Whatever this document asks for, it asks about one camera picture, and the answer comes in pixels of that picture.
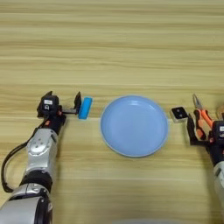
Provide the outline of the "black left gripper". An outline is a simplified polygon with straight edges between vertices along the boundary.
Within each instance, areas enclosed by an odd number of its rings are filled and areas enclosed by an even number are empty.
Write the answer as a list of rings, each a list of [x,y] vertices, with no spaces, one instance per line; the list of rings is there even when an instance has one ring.
[[[47,92],[43,97],[47,97],[53,94],[53,91]],[[60,133],[61,128],[66,122],[67,115],[79,114],[81,108],[81,92],[79,92],[74,98],[73,109],[61,109],[55,115],[50,115],[44,122],[44,128],[53,130],[57,135]]]

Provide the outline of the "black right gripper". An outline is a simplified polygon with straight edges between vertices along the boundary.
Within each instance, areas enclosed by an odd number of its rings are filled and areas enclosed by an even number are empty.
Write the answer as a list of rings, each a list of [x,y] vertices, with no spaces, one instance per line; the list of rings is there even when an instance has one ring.
[[[207,136],[203,130],[203,121],[199,119],[194,122],[191,115],[188,115],[186,127],[190,145],[208,145],[208,153],[213,165],[217,165],[219,162],[224,161],[224,139],[215,139],[214,137],[211,137],[208,144],[208,141],[206,140]],[[198,128],[199,133],[202,135],[203,139],[201,141],[196,137],[194,128]]]

